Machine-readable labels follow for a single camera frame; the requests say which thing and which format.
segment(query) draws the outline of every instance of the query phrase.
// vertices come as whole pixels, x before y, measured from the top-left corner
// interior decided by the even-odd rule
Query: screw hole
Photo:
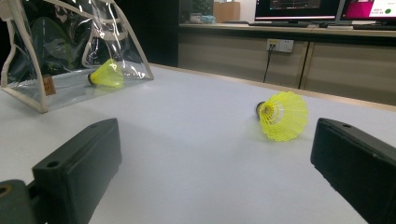
[[[0,187],[0,195],[2,195],[6,191],[7,189],[5,187]]]
[[[47,167],[48,167],[48,168],[53,168],[53,167],[56,167],[56,166],[58,166],[58,165],[59,165],[59,162],[58,162],[58,161],[52,161],[52,162],[50,162],[50,163],[47,164]]]
[[[0,198],[5,196],[11,190],[11,186],[0,186]]]

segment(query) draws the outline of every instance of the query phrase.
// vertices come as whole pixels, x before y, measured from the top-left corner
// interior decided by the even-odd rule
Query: dark background
[[[3,68],[3,64],[6,61],[6,58],[9,54],[11,46],[9,45],[9,36],[8,36],[8,28],[7,23],[5,21],[0,20],[0,34],[2,38],[2,46],[0,48],[0,71]]]
[[[177,67],[178,0],[119,0],[149,63]]]

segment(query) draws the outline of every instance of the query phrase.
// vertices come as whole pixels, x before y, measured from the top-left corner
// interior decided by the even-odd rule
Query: desk
[[[262,133],[254,107],[278,87],[152,71],[152,81],[46,114],[0,92],[0,179],[31,182],[30,169],[57,147],[117,118],[123,162],[92,224],[365,223],[309,161],[316,123],[341,120],[396,146],[394,107],[297,91],[308,124],[277,143]]]

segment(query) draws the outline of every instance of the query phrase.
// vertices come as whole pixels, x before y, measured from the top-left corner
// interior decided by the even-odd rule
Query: cabinet
[[[396,105],[396,32],[180,25],[179,67]],[[294,40],[292,53],[267,39]]]

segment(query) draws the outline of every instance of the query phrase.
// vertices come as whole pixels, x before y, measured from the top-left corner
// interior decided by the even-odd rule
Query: table surface
[[[394,107],[299,91],[309,121],[298,138],[278,143],[254,112],[278,90],[152,70],[152,81],[46,114],[0,92],[0,180],[31,182],[31,168],[53,150],[117,118],[123,162],[90,223],[366,223],[310,163],[316,124],[340,120],[396,146]]]
[[[317,25],[309,25],[307,28],[295,27],[271,27],[271,26],[249,26],[247,24],[180,24],[181,28],[194,29],[217,29],[217,30],[239,30],[239,31],[265,31],[265,32],[284,32],[299,34],[321,34],[321,35],[354,35],[354,36],[377,36],[377,37],[395,37],[396,31],[381,30],[353,30],[350,26],[329,26],[328,28],[319,28]]]

